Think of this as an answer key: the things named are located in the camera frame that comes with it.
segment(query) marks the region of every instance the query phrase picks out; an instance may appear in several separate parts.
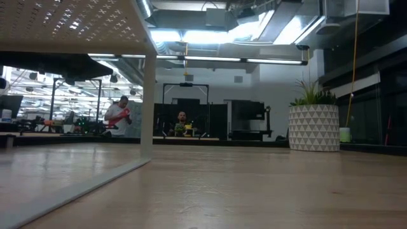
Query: man in white shirt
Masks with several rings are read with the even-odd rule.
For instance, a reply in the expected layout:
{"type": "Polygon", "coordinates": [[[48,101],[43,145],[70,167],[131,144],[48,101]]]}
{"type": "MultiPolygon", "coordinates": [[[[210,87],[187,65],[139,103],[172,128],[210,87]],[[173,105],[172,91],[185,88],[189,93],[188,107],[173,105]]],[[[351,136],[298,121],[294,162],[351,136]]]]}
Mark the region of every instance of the man in white shirt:
{"type": "Polygon", "coordinates": [[[127,103],[127,96],[122,96],[119,103],[112,104],[104,115],[104,119],[105,121],[109,121],[109,125],[111,124],[117,127],[109,130],[112,137],[124,137],[126,128],[132,123],[130,111],[126,108],[127,103]]]}

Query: wall vent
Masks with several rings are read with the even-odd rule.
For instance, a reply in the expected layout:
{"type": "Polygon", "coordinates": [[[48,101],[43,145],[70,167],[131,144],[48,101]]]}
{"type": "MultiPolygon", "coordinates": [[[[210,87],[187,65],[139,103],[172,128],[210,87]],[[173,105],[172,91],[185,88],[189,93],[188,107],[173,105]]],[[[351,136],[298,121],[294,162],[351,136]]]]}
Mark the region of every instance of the wall vent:
{"type": "Polygon", "coordinates": [[[186,75],[185,82],[193,82],[193,75],[190,75],[190,74],[186,75]]]}
{"type": "Polygon", "coordinates": [[[243,76],[235,76],[235,83],[243,83],[243,76]]]}

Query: white geometric planter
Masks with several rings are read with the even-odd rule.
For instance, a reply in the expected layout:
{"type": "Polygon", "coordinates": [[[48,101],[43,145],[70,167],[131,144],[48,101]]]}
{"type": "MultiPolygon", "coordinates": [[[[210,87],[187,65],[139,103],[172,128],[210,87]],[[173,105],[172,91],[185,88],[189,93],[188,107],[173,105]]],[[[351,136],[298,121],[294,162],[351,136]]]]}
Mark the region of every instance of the white geometric planter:
{"type": "Polygon", "coordinates": [[[290,148],[302,151],[339,151],[339,115],[335,105],[290,107],[290,148]]]}

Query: perforated metal panel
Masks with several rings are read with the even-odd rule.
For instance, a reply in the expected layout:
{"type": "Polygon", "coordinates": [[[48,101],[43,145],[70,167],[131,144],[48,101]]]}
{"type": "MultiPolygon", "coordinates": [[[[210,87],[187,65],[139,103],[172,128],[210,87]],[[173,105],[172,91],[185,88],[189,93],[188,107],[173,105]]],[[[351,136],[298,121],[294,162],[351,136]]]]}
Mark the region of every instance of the perforated metal panel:
{"type": "Polygon", "coordinates": [[[0,0],[0,50],[155,53],[132,0],[0,0]]]}

